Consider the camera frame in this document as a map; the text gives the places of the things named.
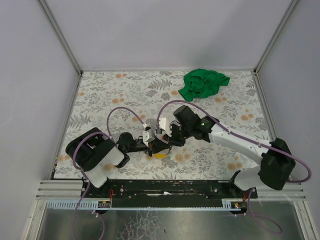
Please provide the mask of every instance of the yellow object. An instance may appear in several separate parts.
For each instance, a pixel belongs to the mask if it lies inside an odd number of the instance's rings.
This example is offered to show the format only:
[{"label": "yellow object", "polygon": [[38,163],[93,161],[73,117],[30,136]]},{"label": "yellow object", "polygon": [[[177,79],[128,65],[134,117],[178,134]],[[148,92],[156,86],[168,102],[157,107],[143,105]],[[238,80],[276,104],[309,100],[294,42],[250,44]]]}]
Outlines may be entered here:
[{"label": "yellow object", "polygon": [[154,156],[157,158],[157,159],[163,159],[167,156],[166,153],[156,153],[154,154]]}]

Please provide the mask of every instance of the green cloth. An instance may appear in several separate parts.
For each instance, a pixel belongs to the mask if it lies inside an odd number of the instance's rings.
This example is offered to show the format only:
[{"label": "green cloth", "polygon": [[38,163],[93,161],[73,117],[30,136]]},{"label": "green cloth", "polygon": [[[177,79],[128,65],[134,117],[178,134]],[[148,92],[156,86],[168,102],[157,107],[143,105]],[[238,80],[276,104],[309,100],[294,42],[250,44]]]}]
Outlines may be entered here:
[{"label": "green cloth", "polygon": [[220,86],[227,86],[230,77],[216,71],[193,70],[183,77],[184,88],[179,90],[182,97],[191,102],[194,98],[205,99],[219,92]]}]

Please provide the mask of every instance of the gray leaf pattern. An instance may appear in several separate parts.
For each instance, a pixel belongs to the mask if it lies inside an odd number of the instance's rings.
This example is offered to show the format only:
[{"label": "gray leaf pattern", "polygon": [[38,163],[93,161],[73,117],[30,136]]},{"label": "gray leaf pattern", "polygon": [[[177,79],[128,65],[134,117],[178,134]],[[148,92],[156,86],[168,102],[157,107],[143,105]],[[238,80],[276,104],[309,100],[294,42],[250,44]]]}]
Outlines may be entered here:
[{"label": "gray leaf pattern", "polygon": [[[97,127],[107,132],[109,112],[125,106],[137,113],[151,127],[156,126],[160,108],[168,101],[183,100],[178,90],[184,87],[186,71],[84,72],[71,113],[61,152],[56,161],[55,179],[79,179],[82,174],[73,167],[65,153],[73,139]],[[245,134],[269,139],[255,83],[249,71],[223,72],[230,77],[228,86],[206,99],[193,103],[204,108],[221,122]],[[162,116],[171,122],[180,103],[170,104]],[[143,127],[130,112],[119,109],[110,118],[110,131],[117,140],[123,132],[134,138]],[[256,166],[251,159],[222,145],[189,138],[183,147],[173,147],[171,154],[159,159],[143,152],[129,153],[130,161],[123,168],[112,166],[106,159],[100,163],[113,179],[229,179],[235,171]]]}]

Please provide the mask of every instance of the white wall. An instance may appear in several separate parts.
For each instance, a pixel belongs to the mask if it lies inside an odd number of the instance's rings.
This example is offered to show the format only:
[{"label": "white wall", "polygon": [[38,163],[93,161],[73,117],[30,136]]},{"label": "white wall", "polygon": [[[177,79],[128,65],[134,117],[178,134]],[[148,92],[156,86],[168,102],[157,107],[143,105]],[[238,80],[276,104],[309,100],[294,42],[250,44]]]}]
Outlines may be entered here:
[{"label": "white wall", "polygon": [[[304,184],[320,230],[320,1],[302,0],[260,71],[260,80],[281,138],[312,169]],[[294,176],[304,178],[297,166]]]},{"label": "white wall", "polygon": [[85,70],[253,69],[291,0],[47,0]]},{"label": "white wall", "polygon": [[2,0],[0,33],[0,239],[18,240],[77,74],[35,0]]}]

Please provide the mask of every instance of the floor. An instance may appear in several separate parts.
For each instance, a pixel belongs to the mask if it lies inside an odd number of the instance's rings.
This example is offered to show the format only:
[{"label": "floor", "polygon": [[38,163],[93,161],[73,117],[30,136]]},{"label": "floor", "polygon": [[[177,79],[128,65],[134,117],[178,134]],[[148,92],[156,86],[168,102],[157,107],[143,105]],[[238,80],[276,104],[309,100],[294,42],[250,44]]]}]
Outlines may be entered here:
[{"label": "floor", "polygon": [[[178,90],[184,86],[184,71],[84,72],[69,125],[56,162],[54,179],[79,179],[81,173],[73,167],[65,153],[67,144],[98,127],[107,132],[106,119],[115,107],[134,110],[148,125],[155,127],[160,108],[171,100],[183,100]],[[250,71],[222,72],[230,77],[228,86],[218,94],[193,103],[204,108],[221,122],[245,134],[269,139],[266,122]],[[169,105],[162,117],[173,121],[179,106]],[[203,114],[194,110],[201,117]],[[122,132],[141,136],[143,127],[136,117],[118,110],[110,118],[114,139]],[[129,153],[131,160],[120,169],[103,162],[103,169],[113,179],[229,179],[235,171],[255,167],[247,157],[218,144],[189,138],[184,147],[173,147],[163,159],[144,153]]]},{"label": "floor", "polygon": [[[290,202],[252,202],[255,213],[270,216],[283,229],[273,235],[250,216],[231,216],[228,211],[125,211],[102,215],[103,240],[303,240],[295,209]],[[72,239],[74,210],[47,209],[38,240]],[[273,231],[269,221],[262,223]],[[102,224],[88,210],[79,210],[74,224],[77,240],[100,239]]]}]

